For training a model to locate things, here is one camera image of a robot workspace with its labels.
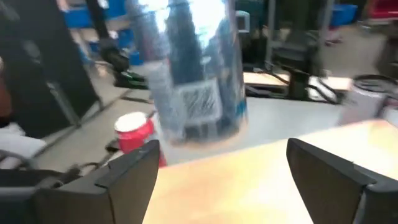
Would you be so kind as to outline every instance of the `red cup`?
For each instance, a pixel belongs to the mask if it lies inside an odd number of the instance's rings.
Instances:
[[[133,112],[121,116],[114,125],[118,134],[119,147],[127,154],[155,139],[154,123],[147,118],[145,113]],[[160,152],[159,167],[166,166],[166,160]]]

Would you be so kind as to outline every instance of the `blue storage bin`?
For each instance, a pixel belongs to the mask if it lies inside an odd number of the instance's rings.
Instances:
[[[352,4],[335,4],[330,25],[339,27],[350,24],[355,16],[358,6]]]
[[[74,7],[63,12],[68,28],[90,28],[93,27],[90,13],[85,5]],[[113,19],[126,15],[124,0],[109,0],[109,7],[105,9],[107,19]]]

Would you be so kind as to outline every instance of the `metal pole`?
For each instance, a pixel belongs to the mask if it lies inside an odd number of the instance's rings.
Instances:
[[[274,45],[274,29],[275,29],[275,1],[268,1],[268,41],[265,66],[268,71],[272,69],[272,48]]]
[[[58,83],[47,82],[47,86],[50,89],[51,94],[53,94],[58,105],[61,107],[62,113],[65,115],[69,123],[75,127],[80,127],[80,118],[75,113],[75,110],[71,106],[69,100],[65,96],[64,92],[59,87]]]
[[[331,21],[331,15],[333,12],[333,6],[335,4],[335,0],[328,0],[325,7],[325,17],[323,18],[323,23],[321,27],[321,33],[319,35],[319,44],[323,46],[326,42],[326,37],[329,32],[329,25]]]

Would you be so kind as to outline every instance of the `desk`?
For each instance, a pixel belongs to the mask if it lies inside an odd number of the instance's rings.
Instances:
[[[301,140],[398,179],[398,129],[386,121]],[[312,223],[290,174],[287,140],[161,169],[145,224]]]

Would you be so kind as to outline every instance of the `person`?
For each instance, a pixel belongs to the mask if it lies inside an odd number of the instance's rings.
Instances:
[[[3,61],[0,58],[0,134],[25,135],[25,132],[15,123],[12,117],[11,96],[6,87],[4,77],[2,77],[3,66]]]

